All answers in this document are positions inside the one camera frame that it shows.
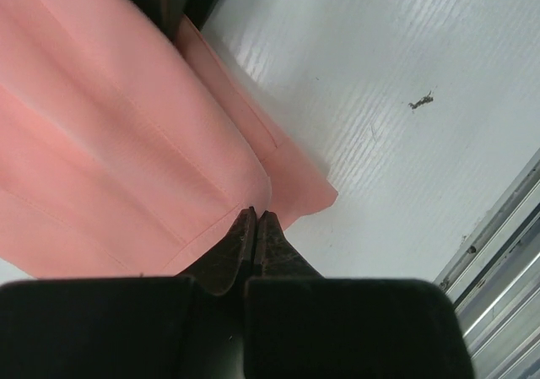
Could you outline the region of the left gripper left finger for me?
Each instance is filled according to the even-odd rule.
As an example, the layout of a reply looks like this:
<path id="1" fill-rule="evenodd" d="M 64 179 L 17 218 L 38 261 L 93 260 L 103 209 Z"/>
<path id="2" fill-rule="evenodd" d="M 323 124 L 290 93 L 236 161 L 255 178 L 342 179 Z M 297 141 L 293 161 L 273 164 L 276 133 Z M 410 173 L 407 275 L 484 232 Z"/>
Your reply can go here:
<path id="1" fill-rule="evenodd" d="M 1 288 L 4 378 L 241 378 L 241 291 L 257 217 L 171 277 L 20 280 Z"/>

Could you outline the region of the pink skirt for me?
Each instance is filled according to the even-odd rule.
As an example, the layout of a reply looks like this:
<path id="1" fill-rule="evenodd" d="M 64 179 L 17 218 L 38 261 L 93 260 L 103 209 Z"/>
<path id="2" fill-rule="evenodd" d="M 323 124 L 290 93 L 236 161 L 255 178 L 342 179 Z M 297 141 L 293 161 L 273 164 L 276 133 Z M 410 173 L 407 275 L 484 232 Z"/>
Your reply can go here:
<path id="1" fill-rule="evenodd" d="M 239 212 L 336 190 L 188 20 L 130 0 L 1 0 L 1 258 L 35 278 L 174 275 Z"/>

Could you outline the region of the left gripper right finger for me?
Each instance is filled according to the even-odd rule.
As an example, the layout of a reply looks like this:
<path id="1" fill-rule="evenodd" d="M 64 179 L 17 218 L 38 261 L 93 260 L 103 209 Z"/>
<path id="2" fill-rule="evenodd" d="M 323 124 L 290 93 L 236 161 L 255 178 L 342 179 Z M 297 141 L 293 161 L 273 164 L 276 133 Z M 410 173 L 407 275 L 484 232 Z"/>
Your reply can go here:
<path id="1" fill-rule="evenodd" d="M 449 298 L 418 279 L 325 279 L 258 225 L 244 294 L 248 378 L 472 378 Z"/>

